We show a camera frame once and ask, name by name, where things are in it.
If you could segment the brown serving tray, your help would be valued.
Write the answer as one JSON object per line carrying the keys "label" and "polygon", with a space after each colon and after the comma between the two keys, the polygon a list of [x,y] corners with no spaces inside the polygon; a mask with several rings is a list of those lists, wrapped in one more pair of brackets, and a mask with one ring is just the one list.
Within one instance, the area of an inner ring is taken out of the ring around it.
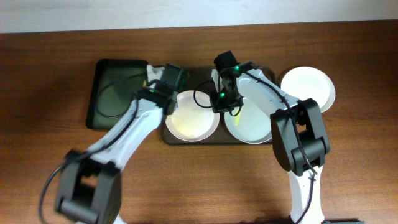
{"label": "brown serving tray", "polygon": [[[207,137],[206,139],[198,142],[185,142],[182,140],[177,139],[175,136],[172,135],[172,133],[167,129],[165,123],[161,125],[160,129],[160,136],[162,137],[162,140],[169,144],[169,145],[199,145],[199,144],[207,144],[207,145],[238,145],[238,144],[247,144],[244,142],[241,142],[237,140],[234,136],[232,136],[229,131],[226,128],[225,122],[224,122],[224,114],[220,114],[220,122],[219,125],[216,129],[216,131],[210,136]],[[272,139],[270,141],[267,141],[265,143],[266,145],[271,145],[272,144]]]}

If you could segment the white plate top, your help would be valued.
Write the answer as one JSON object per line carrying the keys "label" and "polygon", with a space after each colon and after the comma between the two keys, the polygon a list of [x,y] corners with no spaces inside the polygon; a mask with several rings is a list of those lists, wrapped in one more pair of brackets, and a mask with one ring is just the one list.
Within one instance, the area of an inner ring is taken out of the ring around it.
{"label": "white plate top", "polygon": [[165,125],[172,135],[185,142],[198,142],[210,137],[220,122],[220,114],[195,103],[194,93],[199,104],[210,105],[210,97],[206,93],[184,91],[177,95],[178,106],[165,120]]}

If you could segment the white plate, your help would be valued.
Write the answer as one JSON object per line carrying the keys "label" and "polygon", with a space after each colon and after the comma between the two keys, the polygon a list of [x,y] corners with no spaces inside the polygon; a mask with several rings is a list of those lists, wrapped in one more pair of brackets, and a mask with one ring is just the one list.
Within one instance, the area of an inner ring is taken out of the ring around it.
{"label": "white plate", "polygon": [[206,93],[184,91],[177,95],[178,106],[165,120],[165,125],[172,135],[185,142],[198,142],[210,137],[220,122],[220,114],[195,103],[194,93],[199,104],[210,105],[210,97]]}
{"label": "white plate", "polygon": [[302,101],[314,99],[322,113],[332,107],[336,98],[335,86],[330,77],[314,67],[288,68],[278,76],[277,85]]}

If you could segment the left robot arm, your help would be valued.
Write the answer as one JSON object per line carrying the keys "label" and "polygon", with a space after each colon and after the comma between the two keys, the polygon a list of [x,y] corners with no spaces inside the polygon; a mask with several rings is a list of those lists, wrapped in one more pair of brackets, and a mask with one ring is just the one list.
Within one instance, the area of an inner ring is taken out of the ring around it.
{"label": "left robot arm", "polygon": [[176,65],[156,68],[107,134],[85,152],[66,156],[60,166],[56,212],[77,223],[123,223],[122,171],[147,135],[174,112],[187,77],[188,72]]}

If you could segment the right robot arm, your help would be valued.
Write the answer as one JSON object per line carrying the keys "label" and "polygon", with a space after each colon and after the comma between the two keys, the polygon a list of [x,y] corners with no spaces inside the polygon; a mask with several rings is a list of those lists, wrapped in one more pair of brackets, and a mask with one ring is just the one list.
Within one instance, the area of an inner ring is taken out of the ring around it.
{"label": "right robot arm", "polygon": [[217,89],[210,95],[215,113],[237,117],[247,98],[270,119],[274,155],[289,176],[290,222],[324,223],[320,176],[330,142],[317,102],[289,95],[265,77],[258,65],[239,63],[230,51],[218,54],[213,63],[218,76]]}

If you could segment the black water tray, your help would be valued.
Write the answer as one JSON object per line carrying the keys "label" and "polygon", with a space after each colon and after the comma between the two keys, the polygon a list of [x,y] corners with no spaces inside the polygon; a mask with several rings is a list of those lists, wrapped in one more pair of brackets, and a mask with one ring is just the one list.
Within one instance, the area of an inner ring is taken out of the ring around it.
{"label": "black water tray", "polygon": [[86,127],[109,130],[125,114],[133,93],[147,81],[145,60],[101,59],[96,63]]}

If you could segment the light blue plate right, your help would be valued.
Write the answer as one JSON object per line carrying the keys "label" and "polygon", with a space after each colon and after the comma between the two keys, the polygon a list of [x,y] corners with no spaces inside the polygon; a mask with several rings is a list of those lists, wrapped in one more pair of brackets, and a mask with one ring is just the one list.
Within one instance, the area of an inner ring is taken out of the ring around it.
{"label": "light blue plate right", "polygon": [[272,139],[271,122],[253,102],[243,98],[243,106],[237,116],[224,114],[229,133],[247,144],[262,144]]}

